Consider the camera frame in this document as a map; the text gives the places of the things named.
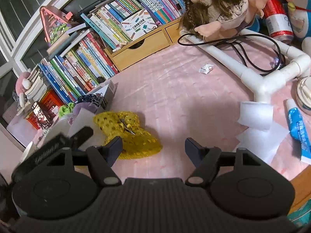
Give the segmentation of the gold sequin bow pouch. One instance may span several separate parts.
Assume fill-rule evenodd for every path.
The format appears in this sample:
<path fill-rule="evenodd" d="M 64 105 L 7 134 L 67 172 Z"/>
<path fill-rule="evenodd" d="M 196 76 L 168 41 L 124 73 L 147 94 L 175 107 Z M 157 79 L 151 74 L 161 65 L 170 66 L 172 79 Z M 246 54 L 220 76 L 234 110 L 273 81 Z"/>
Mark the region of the gold sequin bow pouch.
<path fill-rule="evenodd" d="M 140 126 L 138 115 L 131 111 L 105 111 L 93 117 L 105 135 L 105 144 L 119 136 L 123 149 L 119 159 L 140 159 L 159 153 L 160 141 Z"/>

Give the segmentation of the purple fuzzy sock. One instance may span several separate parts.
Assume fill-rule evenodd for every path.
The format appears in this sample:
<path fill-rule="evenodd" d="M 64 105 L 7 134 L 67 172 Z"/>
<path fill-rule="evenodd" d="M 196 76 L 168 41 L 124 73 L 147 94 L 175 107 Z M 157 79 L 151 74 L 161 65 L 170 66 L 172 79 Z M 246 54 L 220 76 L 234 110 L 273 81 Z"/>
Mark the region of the purple fuzzy sock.
<path fill-rule="evenodd" d="M 98 106 L 96 106 L 94 103 L 91 102 L 81 102 L 81 103 L 77 103 L 72 112 L 69 114 L 69 117 L 67 118 L 68 123 L 71 125 L 74 120 L 76 119 L 76 117 L 78 116 L 78 114 L 81 111 L 88 111 L 90 113 L 95 114 L 96 111 L 98 110 Z"/>

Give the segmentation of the smartphone with lit screen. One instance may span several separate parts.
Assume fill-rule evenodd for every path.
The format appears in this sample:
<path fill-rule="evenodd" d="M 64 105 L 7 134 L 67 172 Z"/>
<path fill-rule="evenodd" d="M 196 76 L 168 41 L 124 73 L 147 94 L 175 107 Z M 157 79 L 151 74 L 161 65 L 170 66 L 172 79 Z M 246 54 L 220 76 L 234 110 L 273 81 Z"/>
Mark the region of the smartphone with lit screen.
<path fill-rule="evenodd" d="M 42 128 L 48 129 L 51 127 L 52 119 L 50 118 L 48 112 L 44 110 L 38 102 L 34 102 L 32 104 L 32 111 Z"/>

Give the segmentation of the green scrunchie with pink bow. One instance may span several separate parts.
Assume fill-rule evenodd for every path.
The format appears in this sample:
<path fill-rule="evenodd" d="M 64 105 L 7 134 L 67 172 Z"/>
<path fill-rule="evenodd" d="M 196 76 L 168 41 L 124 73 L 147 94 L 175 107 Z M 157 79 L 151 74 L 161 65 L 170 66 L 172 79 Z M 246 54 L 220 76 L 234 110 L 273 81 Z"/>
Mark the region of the green scrunchie with pink bow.
<path fill-rule="evenodd" d="M 62 105 L 61 107 L 59 107 L 58 112 L 59 118 L 71 114 L 73 112 L 74 106 L 75 106 L 74 103 L 69 103 L 67 105 Z"/>

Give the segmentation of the triangular toy house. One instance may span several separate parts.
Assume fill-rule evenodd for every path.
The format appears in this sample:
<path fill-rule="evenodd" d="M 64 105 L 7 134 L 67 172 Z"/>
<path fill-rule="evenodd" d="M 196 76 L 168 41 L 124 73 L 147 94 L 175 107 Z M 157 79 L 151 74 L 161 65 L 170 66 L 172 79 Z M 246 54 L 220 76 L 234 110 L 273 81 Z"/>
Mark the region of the triangular toy house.
<path fill-rule="evenodd" d="M 66 18 L 66 14 L 54 6 L 41 6 L 39 9 L 45 41 L 52 46 L 75 23 Z"/>

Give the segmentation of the crumpled paper scrap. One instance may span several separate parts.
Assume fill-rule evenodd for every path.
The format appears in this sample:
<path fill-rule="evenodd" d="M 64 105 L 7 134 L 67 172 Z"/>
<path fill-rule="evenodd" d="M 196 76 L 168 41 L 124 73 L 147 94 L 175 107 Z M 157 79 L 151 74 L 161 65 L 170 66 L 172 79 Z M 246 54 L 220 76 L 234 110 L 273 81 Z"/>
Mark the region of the crumpled paper scrap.
<path fill-rule="evenodd" d="M 214 69 L 214 64 L 206 64 L 199 68 L 198 72 L 201 74 L 209 74 Z"/>

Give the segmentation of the blue floral fabric pouch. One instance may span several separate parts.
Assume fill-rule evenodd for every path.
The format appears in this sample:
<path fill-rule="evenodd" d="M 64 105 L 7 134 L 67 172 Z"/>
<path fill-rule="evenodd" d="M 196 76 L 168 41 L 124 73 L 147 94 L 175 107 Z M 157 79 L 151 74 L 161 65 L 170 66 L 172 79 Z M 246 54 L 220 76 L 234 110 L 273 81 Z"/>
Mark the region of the blue floral fabric pouch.
<path fill-rule="evenodd" d="M 101 94 L 87 94 L 78 97 L 74 104 L 78 103 L 92 103 L 99 107 L 102 104 L 103 96 Z"/>

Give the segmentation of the white foam wrap block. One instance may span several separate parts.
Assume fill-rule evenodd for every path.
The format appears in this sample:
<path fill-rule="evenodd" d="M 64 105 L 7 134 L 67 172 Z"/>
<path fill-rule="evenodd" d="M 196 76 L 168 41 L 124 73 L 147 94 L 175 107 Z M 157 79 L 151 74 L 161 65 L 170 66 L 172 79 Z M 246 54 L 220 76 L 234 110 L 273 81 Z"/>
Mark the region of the white foam wrap block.
<path fill-rule="evenodd" d="M 62 133 L 66 137 L 70 138 L 80 131 L 83 127 L 90 127 L 93 129 L 93 135 L 79 147 L 79 150 L 85 151 L 90 146 L 102 146 L 105 144 L 106 136 L 101 131 L 98 125 L 93 121 L 95 115 L 88 111 L 81 111 L 74 122 L 70 125 L 67 118 L 62 118 L 53 125 L 48 131 L 47 135 L 43 139 L 43 144 L 45 145 L 52 138 L 54 138 L 59 133 Z"/>

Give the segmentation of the brown haired doll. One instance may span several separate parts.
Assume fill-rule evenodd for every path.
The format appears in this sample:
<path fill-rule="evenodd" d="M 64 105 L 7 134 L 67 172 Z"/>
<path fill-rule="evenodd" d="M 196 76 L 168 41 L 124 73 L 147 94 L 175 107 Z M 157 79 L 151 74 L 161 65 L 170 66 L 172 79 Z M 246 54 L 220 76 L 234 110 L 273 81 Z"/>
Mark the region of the brown haired doll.
<path fill-rule="evenodd" d="M 180 28 L 215 41 L 238 35 L 253 24 L 256 15 L 264 16 L 268 0 L 183 0 L 185 12 Z"/>

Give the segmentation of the white paper sheets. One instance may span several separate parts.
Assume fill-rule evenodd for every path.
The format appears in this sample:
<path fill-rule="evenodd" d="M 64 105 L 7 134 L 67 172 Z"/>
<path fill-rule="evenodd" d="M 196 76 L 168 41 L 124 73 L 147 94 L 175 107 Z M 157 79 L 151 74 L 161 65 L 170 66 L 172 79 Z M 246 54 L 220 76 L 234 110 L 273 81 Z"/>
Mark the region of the white paper sheets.
<path fill-rule="evenodd" d="M 241 102 L 240 115 L 237 122 L 246 130 L 236 136 L 239 144 L 237 149 L 247 149 L 268 165 L 289 130 L 273 121 L 273 106 L 259 102 Z"/>

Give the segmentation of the pink white plush rabbit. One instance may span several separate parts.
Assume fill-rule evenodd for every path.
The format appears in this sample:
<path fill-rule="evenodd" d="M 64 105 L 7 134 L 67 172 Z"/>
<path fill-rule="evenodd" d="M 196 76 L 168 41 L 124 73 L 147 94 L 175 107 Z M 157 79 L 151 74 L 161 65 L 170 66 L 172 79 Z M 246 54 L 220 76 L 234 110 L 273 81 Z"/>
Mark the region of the pink white plush rabbit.
<path fill-rule="evenodd" d="M 15 90 L 18 95 L 21 108 L 25 106 L 25 92 L 32 86 L 32 83 L 28 79 L 30 75 L 31 73 L 29 71 L 22 72 L 15 84 Z"/>

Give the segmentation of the stack of horizontal books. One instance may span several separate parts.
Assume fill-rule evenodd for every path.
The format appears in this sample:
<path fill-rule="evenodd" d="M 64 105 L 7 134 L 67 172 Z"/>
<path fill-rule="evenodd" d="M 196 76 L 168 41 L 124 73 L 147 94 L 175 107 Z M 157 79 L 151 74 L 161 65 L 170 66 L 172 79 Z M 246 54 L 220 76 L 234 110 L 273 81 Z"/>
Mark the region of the stack of horizontal books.
<path fill-rule="evenodd" d="M 17 116 L 29 113 L 32 104 L 39 102 L 45 93 L 51 89 L 50 83 L 47 81 L 38 64 L 32 70 L 28 69 L 27 71 L 31 73 L 28 79 L 32 83 L 32 86 L 25 92 L 25 106 L 23 108 L 21 108 L 18 98 Z"/>

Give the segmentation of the white pvc pipe frame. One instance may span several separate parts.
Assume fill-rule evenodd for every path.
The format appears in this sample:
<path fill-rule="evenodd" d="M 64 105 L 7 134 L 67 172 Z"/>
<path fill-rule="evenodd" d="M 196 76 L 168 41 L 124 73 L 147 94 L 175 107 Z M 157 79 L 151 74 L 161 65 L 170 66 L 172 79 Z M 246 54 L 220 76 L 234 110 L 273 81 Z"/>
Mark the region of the white pvc pipe frame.
<path fill-rule="evenodd" d="M 252 41 L 258 47 L 268 48 L 273 52 L 275 60 L 269 62 L 268 66 L 254 63 L 242 46 L 243 41 Z M 215 41 L 204 41 L 193 33 L 181 30 L 178 44 L 204 50 L 236 75 L 253 93 L 253 100 L 260 103 L 269 103 L 272 95 L 292 79 L 310 74 L 308 54 L 251 30 L 242 30 L 237 36 Z"/>

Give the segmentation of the doraemon plush toy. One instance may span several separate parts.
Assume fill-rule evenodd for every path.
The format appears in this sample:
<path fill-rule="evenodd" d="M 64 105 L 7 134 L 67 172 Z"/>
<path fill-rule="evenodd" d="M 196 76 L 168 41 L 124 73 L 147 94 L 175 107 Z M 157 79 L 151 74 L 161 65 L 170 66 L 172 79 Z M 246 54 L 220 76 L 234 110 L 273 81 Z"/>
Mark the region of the doraemon plush toy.
<path fill-rule="evenodd" d="M 301 48 L 310 54 L 310 0 L 281 0 L 287 2 L 287 12 L 294 35 L 302 41 Z"/>

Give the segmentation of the row of upright books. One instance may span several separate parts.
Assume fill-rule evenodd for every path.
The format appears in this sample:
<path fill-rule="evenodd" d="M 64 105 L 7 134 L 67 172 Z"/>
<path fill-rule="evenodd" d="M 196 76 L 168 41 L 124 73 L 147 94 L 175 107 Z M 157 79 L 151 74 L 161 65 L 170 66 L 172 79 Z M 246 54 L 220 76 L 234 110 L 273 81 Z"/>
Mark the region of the row of upright books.
<path fill-rule="evenodd" d="M 97 77 L 108 80 L 119 72 L 105 49 L 115 52 L 133 42 L 121 23 L 142 9 L 137 0 L 103 3 L 88 15 L 82 13 L 83 23 L 73 21 L 75 25 L 50 46 L 39 66 L 62 102 L 86 95 L 98 86 Z"/>

